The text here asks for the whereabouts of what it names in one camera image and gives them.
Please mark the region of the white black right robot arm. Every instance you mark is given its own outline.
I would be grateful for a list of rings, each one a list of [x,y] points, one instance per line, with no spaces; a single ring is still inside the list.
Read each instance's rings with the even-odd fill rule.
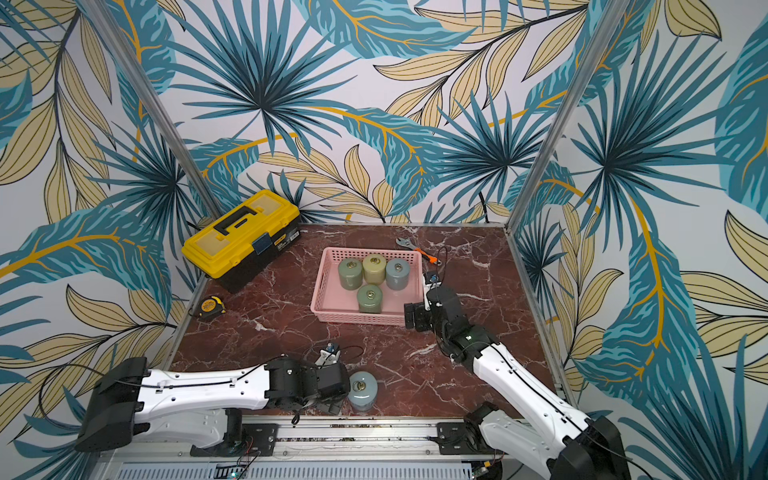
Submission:
[[[431,288],[404,306],[405,326],[435,334],[441,352],[497,391],[526,422],[483,407],[466,417],[475,435],[546,479],[629,479],[618,428],[561,399],[484,326],[472,323],[451,288]]]

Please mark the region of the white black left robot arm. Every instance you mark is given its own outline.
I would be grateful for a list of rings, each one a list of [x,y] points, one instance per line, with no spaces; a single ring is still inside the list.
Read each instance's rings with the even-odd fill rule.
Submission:
[[[238,444],[245,410],[335,414],[349,391],[348,370],[338,361],[278,356],[242,369],[178,373],[152,369],[144,357],[129,358],[96,383],[74,448],[110,451],[134,439],[202,450]]]

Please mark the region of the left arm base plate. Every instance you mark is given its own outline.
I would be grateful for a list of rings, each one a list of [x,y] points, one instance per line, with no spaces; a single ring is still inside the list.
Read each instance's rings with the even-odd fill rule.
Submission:
[[[229,429],[223,440],[209,447],[210,456],[239,457],[246,452],[259,456],[272,456],[279,426],[276,423],[248,423]]]

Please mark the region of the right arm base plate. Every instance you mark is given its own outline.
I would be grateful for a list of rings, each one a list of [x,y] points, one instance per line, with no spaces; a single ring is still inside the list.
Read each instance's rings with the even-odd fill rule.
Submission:
[[[492,455],[494,450],[482,439],[479,431],[465,423],[438,422],[434,442],[441,455]]]

